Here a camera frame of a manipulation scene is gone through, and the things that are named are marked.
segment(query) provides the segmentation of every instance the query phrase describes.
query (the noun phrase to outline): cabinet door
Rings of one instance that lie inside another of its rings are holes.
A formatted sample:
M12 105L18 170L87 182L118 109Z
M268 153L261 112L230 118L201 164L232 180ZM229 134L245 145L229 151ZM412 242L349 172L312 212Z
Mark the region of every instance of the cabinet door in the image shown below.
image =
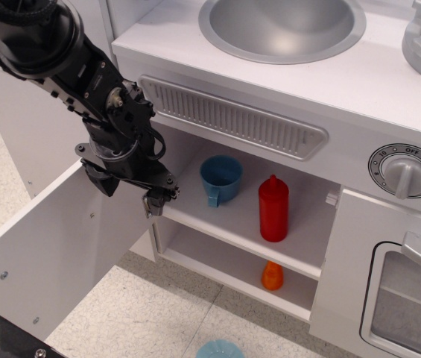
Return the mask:
M153 220L144 190L111 198L74 164L0 229L0 315L46 338Z

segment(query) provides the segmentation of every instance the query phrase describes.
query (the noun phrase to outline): knob dial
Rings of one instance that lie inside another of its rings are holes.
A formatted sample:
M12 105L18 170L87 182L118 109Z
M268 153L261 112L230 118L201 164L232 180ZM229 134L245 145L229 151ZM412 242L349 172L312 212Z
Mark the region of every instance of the knob dial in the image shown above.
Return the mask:
M399 199L421 198L421 148L389 144L374 151L369 159L374 182Z
M421 162L411 158L391 160L384 171L384 179L399 199L421 195Z

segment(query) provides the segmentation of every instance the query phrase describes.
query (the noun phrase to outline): sink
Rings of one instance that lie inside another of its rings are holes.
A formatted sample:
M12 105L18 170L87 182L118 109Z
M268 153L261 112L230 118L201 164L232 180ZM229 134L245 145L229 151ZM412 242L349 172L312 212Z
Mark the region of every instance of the sink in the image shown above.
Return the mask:
M356 0L207 0L200 29L211 44L245 60L322 60L356 44L366 16Z

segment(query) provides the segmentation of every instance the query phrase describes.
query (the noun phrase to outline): blue bowl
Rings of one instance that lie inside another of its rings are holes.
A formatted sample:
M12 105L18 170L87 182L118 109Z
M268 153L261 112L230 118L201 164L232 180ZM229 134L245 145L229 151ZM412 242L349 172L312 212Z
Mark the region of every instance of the blue bowl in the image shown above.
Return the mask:
M245 358L236 345L224 339L206 343L195 358Z

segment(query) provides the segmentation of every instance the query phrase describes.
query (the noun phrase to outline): vent grille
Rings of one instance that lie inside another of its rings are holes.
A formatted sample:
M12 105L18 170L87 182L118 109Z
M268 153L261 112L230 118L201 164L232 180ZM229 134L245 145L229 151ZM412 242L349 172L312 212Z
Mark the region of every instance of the vent grille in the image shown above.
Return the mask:
M191 122L254 145L305 160L328 140L327 133L294 119L144 76L146 95L161 115Z

